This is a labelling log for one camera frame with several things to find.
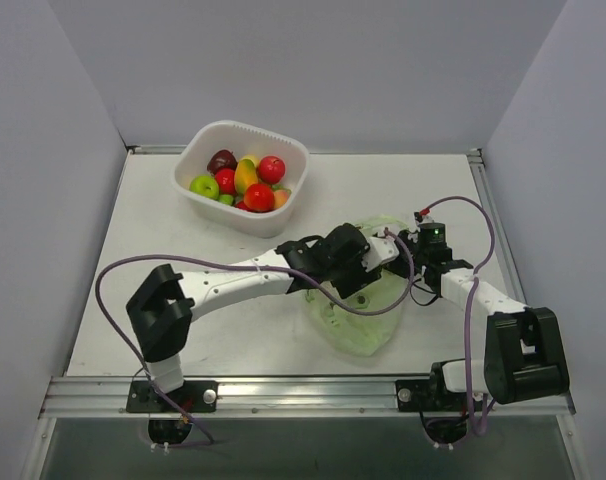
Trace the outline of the light green plastic bag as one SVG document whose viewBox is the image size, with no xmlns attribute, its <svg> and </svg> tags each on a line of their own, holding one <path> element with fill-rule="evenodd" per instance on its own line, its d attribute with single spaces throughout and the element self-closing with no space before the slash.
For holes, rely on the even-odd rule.
<svg viewBox="0 0 606 480">
<path fill-rule="evenodd" d="M 407 285 L 406 278 L 382 271 L 380 279 L 342 301 L 359 310 L 359 315 L 335 306 L 318 290 L 307 290 L 304 292 L 307 318 L 335 349 L 369 357 L 392 338 L 403 316 L 403 307 L 399 305 L 377 316 L 368 313 L 398 300 Z"/>
</svg>

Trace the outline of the red apple from bag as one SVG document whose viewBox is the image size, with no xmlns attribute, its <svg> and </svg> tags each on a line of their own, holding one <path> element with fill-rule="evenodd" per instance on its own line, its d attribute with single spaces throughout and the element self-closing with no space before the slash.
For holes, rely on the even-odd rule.
<svg viewBox="0 0 606 480">
<path fill-rule="evenodd" d="M 257 175 L 269 185 L 278 184 L 286 174 L 286 164 L 278 156 L 263 157 L 257 167 Z"/>
</svg>

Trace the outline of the yellow mango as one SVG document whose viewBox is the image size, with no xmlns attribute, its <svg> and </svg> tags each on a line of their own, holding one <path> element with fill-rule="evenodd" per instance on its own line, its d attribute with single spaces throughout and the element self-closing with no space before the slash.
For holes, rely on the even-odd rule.
<svg viewBox="0 0 606 480">
<path fill-rule="evenodd" d="M 243 158 L 234 172 L 234 187 L 238 195 L 244 195 L 247 189 L 259 182 L 256 167 L 250 158 Z"/>
</svg>

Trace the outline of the green apple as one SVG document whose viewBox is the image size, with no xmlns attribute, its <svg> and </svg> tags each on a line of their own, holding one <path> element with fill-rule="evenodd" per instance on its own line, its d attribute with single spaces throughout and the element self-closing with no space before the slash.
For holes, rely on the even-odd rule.
<svg viewBox="0 0 606 480">
<path fill-rule="evenodd" d="M 189 185 L 189 191 L 214 201 L 217 201 L 220 195 L 219 184 L 211 175 L 196 176 Z"/>
</svg>

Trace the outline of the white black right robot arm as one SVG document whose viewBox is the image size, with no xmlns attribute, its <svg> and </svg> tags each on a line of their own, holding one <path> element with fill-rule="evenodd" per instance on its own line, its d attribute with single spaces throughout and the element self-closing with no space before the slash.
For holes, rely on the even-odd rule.
<svg viewBox="0 0 606 480">
<path fill-rule="evenodd" d="M 501 405 L 563 395 L 570 378 L 555 313 L 514 300 L 482 281 L 473 265 L 453 257 L 445 225 L 428 223 L 416 233 L 399 232 L 415 274 L 434 292 L 464 311 L 464 324 L 485 329 L 480 359 L 437 362 L 426 385 L 429 402 L 448 409 L 462 393 L 487 394 Z"/>
</svg>

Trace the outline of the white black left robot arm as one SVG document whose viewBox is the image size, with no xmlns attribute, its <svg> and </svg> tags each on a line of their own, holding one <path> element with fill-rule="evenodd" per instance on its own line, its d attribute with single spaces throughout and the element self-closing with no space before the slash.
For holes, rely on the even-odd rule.
<svg viewBox="0 0 606 480">
<path fill-rule="evenodd" d="M 398 249 L 389 238 L 367 236 L 344 223 L 327 236 L 286 241 L 232 265 L 203 265 L 180 273 L 169 264 L 154 268 L 126 304 L 144 365 L 153 384 L 150 400 L 163 411 L 185 399 L 180 353 L 196 319 L 246 300 L 317 289 L 330 283 L 345 299 L 381 277 Z"/>
</svg>

